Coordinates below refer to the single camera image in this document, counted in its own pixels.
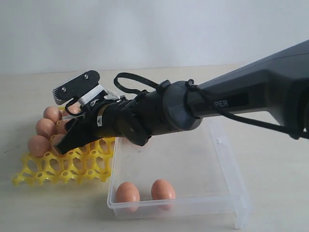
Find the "egg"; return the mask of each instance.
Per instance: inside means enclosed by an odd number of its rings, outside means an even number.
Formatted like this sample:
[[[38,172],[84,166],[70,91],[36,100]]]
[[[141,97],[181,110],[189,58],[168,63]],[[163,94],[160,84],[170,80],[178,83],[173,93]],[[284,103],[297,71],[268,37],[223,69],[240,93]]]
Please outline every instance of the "egg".
[[[120,202],[139,202],[140,192],[131,182],[122,183],[116,191],[116,201]],[[130,207],[127,210],[131,213],[135,212],[138,207]]]
[[[50,149],[49,140],[41,135],[34,135],[28,141],[28,151],[33,157],[42,157]]]
[[[66,134],[67,131],[65,129],[65,125],[68,122],[68,120],[61,120],[56,124],[57,127],[57,134]]]
[[[49,140],[52,135],[56,134],[56,125],[52,120],[42,118],[35,125],[35,131],[37,135],[41,135]]]
[[[75,104],[73,104],[73,105],[71,105],[71,106],[69,106],[68,107],[68,110],[71,112],[71,113],[73,113],[73,114],[77,114],[79,111],[80,111],[80,104],[79,103],[75,103]],[[68,114],[68,112],[66,111],[66,110],[63,110],[62,111],[62,115],[63,116],[68,116],[69,114]]]
[[[49,106],[44,110],[43,117],[48,118],[56,123],[62,119],[62,113],[61,110],[59,110],[57,107]]]
[[[64,136],[65,136],[64,134],[58,134],[54,138],[52,138],[52,141],[51,141],[52,153],[56,156],[63,156],[57,152],[54,145],[58,144]]]
[[[156,180],[151,187],[151,196],[153,200],[175,199],[176,192],[172,184],[164,179]],[[170,210],[172,205],[159,205],[163,210]]]

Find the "robotic arm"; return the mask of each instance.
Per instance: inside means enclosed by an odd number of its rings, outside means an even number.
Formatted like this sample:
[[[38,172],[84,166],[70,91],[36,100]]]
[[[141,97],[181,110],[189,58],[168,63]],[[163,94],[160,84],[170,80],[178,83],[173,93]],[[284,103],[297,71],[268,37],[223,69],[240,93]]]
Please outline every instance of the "robotic arm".
[[[154,91],[128,89],[119,84],[127,78]],[[223,115],[232,120],[309,139],[309,40],[240,69],[194,85],[193,80],[160,84],[131,73],[119,73],[114,84],[137,96],[128,100],[104,89],[96,71],[85,72],[56,87],[56,104],[66,105],[71,115],[63,140],[55,146],[60,154],[102,137],[126,137],[143,146],[154,135],[189,131],[204,117]],[[72,114],[75,102],[81,112]],[[268,111],[279,125],[235,114]]]

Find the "white plastic part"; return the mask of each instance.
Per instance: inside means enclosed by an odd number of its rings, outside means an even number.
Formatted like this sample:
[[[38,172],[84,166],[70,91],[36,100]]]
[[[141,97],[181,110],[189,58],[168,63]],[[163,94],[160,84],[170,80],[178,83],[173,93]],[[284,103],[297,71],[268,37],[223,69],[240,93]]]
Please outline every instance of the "white plastic part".
[[[152,200],[151,186],[166,179],[176,191],[174,200]],[[115,193],[123,182],[139,189],[140,201],[117,203]],[[242,229],[251,202],[220,118],[208,118],[193,131],[152,137],[144,147],[116,140],[107,199],[117,218],[231,213],[235,229]],[[165,211],[158,205],[171,204]],[[129,207],[138,206],[130,212]]]

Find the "transparent plastic box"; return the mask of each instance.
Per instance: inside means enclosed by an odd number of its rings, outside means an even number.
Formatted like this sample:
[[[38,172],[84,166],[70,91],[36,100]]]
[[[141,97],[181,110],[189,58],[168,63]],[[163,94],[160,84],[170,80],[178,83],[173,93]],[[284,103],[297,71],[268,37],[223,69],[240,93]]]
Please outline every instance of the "transparent plastic box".
[[[169,181],[174,200],[152,200],[155,180]],[[117,203],[115,193],[132,182],[140,201]],[[206,118],[193,131],[153,136],[143,146],[118,138],[107,199],[117,218],[154,218],[235,212],[235,229],[242,229],[251,210],[242,176],[220,117]],[[168,211],[160,205],[172,205]],[[137,211],[128,208],[138,206]]]

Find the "yellow egg tray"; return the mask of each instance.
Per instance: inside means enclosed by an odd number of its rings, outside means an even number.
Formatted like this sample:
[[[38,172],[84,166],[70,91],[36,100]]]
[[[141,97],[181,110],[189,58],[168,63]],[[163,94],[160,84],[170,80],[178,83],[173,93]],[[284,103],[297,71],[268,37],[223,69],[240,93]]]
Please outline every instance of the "yellow egg tray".
[[[114,141],[115,138],[103,138],[83,148],[76,148],[64,156],[46,152],[43,157],[34,158],[25,153],[22,155],[23,168],[12,177],[12,182],[15,186],[20,182],[26,182],[30,186],[35,183],[42,185],[44,182],[68,183],[69,180],[82,183],[84,179],[94,178],[105,182],[111,175],[110,161]]]

